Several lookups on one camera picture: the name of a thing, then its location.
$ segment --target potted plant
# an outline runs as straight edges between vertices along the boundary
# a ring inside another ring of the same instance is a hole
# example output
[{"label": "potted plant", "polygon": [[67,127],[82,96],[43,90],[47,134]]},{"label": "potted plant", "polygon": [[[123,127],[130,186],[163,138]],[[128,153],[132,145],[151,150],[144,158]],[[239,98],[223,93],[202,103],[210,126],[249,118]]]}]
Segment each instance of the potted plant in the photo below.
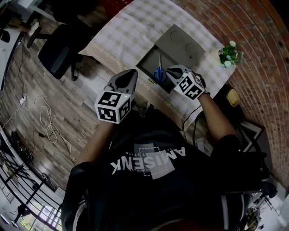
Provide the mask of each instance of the potted plant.
[{"label": "potted plant", "polygon": [[223,67],[230,67],[242,60],[243,52],[238,51],[236,49],[236,43],[234,41],[230,41],[229,46],[225,46],[218,52],[218,57],[215,57],[218,60],[218,63]]}]

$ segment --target open box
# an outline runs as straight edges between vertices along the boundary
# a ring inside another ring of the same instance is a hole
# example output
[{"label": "open box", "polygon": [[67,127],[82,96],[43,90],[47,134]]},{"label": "open box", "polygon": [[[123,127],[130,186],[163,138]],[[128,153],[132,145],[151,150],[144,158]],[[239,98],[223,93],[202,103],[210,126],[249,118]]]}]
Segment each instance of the open box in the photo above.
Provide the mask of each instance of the open box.
[{"label": "open box", "polygon": [[159,56],[162,57],[162,68],[182,64],[193,68],[199,63],[205,50],[186,32],[176,25],[172,25],[155,43],[154,47],[138,63],[137,67],[146,73],[155,83],[170,93],[175,85],[166,77],[165,81],[158,82],[154,73],[158,68]]}]

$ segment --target red cloth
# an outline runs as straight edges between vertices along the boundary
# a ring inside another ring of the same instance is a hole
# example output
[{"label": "red cloth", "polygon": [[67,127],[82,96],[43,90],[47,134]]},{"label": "red cloth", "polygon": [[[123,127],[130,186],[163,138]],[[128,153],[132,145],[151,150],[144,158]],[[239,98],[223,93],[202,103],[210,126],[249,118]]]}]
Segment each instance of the red cloth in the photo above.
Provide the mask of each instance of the red cloth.
[{"label": "red cloth", "polygon": [[108,17],[113,18],[133,0],[100,0]]}]

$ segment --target tablecloth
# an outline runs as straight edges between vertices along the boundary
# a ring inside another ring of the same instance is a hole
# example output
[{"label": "tablecloth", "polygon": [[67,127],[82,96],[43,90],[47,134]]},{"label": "tablecloth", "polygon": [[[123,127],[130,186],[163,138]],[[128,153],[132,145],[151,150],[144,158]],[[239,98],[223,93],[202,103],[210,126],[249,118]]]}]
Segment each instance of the tablecloth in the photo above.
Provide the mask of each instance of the tablecloth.
[{"label": "tablecloth", "polygon": [[[136,67],[173,24],[204,48],[206,53],[193,71],[203,76],[206,90],[214,97],[235,67],[224,68],[216,64],[211,51],[219,50],[223,45],[199,21],[170,0],[134,0],[102,28],[81,54],[93,56],[114,73],[137,69],[136,91],[181,128],[183,120],[199,107],[199,101],[190,101],[176,91],[168,94],[158,84],[151,84],[149,77]],[[185,129],[201,110],[200,107],[190,116]]]}]

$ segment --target chair wheel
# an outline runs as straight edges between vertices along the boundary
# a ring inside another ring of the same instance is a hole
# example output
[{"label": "chair wheel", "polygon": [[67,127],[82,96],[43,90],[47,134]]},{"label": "chair wheel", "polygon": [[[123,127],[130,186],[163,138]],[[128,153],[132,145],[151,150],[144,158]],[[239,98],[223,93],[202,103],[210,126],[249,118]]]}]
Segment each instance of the chair wheel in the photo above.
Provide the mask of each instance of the chair wheel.
[{"label": "chair wheel", "polygon": [[72,79],[72,81],[75,81],[75,80],[78,79],[78,77],[75,75],[75,76],[73,76],[71,79]]}]

